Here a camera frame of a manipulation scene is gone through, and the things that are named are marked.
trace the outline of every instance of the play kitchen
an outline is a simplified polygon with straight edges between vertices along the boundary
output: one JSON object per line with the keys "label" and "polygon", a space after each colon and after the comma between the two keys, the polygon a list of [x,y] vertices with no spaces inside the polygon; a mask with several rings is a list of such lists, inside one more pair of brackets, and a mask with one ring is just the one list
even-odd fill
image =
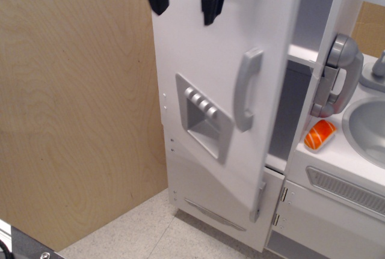
{"label": "play kitchen", "polygon": [[385,59],[362,1],[149,0],[170,202],[282,257],[385,258]]}

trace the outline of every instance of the cabinet door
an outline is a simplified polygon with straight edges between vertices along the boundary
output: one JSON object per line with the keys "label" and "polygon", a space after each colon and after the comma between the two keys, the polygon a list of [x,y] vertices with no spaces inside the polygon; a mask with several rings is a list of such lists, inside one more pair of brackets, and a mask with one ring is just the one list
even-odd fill
{"label": "cabinet door", "polygon": [[298,5],[224,0],[210,26],[203,24],[201,0],[170,0],[162,15],[153,15],[164,128],[251,220]]}
{"label": "cabinet door", "polygon": [[[286,181],[285,188],[272,227],[273,239],[274,232],[284,237],[270,240],[270,249],[287,258],[384,258],[383,221],[293,182]],[[322,256],[305,257],[309,249]]]}

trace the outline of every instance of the door handle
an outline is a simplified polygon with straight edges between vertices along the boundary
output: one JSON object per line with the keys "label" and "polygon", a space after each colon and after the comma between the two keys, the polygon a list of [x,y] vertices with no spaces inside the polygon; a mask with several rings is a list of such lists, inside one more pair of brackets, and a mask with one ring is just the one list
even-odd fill
{"label": "door handle", "polygon": [[253,48],[247,51],[243,57],[236,78],[234,90],[234,120],[241,132],[250,130],[253,125],[253,114],[246,107],[247,88],[250,79],[256,75],[262,63],[263,51]]}

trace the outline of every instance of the gray sink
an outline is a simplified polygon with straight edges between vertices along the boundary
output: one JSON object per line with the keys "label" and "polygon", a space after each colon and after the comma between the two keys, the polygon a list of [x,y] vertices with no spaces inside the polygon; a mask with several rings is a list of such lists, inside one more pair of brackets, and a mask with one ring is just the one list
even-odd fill
{"label": "gray sink", "polygon": [[356,152],[385,168],[385,99],[370,98],[353,103],[343,115],[342,128]]}

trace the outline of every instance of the wooden panel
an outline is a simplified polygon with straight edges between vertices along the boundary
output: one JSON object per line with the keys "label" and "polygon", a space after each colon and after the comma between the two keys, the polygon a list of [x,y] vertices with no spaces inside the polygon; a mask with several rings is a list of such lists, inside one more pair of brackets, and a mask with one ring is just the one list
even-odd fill
{"label": "wooden panel", "polygon": [[385,50],[385,7],[364,2],[352,37],[363,53],[379,57]]}
{"label": "wooden panel", "polygon": [[167,187],[146,0],[0,0],[0,218],[60,250]]}

